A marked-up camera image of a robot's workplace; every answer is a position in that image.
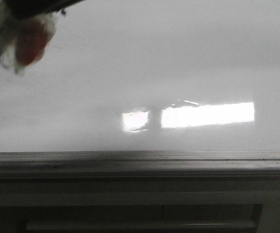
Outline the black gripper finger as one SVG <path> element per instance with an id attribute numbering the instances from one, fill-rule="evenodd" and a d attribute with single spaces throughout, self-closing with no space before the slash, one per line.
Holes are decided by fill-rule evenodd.
<path id="1" fill-rule="evenodd" d="M 82 0 L 6 0 L 7 6 L 17 18 L 30 18 L 39 14 L 59 12 Z"/>

